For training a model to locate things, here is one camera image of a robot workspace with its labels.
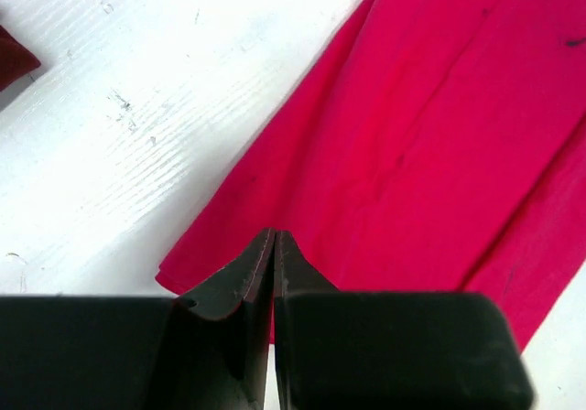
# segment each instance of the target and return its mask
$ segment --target pink fabric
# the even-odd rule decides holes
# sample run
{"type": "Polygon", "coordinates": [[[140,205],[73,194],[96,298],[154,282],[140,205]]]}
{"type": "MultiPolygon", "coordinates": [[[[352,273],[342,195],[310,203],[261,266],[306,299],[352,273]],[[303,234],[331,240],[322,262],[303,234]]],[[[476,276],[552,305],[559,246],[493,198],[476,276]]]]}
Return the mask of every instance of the pink fabric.
{"type": "Polygon", "coordinates": [[[364,0],[160,267],[263,227],[336,286],[474,290],[523,347],[586,257],[583,0],[364,0]]]}

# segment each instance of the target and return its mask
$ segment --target white table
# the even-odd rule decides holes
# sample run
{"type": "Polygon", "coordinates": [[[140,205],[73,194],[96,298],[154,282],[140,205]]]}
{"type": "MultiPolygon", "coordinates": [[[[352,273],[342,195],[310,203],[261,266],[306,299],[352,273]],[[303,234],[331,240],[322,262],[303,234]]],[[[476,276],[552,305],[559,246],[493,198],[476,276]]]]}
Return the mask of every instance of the white table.
{"type": "MultiPolygon", "coordinates": [[[[0,293],[170,295],[157,265],[360,0],[0,0],[0,293]]],[[[582,270],[525,352],[583,408],[582,270]]],[[[273,370],[268,409],[276,409],[273,370]]]]}

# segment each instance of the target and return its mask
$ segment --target pink cloth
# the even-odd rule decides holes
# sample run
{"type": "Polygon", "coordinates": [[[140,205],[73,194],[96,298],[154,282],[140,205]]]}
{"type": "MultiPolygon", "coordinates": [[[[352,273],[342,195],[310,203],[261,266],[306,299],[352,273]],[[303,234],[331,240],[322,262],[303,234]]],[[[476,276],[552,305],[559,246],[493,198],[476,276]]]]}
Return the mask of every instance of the pink cloth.
{"type": "Polygon", "coordinates": [[[586,257],[583,0],[364,0],[160,267],[263,227],[341,289],[473,290],[522,347],[586,257]]]}

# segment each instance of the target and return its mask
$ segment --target black plastic part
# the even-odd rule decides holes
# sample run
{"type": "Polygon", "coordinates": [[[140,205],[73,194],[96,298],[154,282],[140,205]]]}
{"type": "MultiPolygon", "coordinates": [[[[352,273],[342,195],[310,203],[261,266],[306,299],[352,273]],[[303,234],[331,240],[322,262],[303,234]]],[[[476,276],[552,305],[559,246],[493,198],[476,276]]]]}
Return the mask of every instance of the black plastic part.
{"type": "Polygon", "coordinates": [[[274,235],[177,300],[0,298],[0,408],[263,408],[274,235]]]}
{"type": "Polygon", "coordinates": [[[344,293],[266,230],[177,299],[0,297],[0,409],[527,410],[505,319],[471,294],[344,293]]]}
{"type": "Polygon", "coordinates": [[[284,233],[277,234],[275,256],[282,409],[531,406],[515,343],[487,298],[335,292],[284,233]]]}

